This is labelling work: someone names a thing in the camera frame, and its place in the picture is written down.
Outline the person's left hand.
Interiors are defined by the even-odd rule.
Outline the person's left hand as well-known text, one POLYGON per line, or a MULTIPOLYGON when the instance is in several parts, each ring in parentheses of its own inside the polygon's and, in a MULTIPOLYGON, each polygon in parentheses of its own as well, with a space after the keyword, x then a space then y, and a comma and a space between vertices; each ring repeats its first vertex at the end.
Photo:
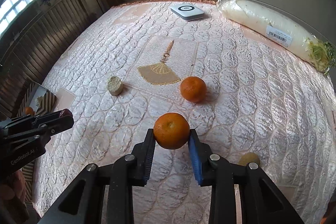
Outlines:
POLYGON ((5 184, 1 184, 1 200, 17 197, 22 203, 26 197, 26 180, 21 170, 17 170, 5 184))

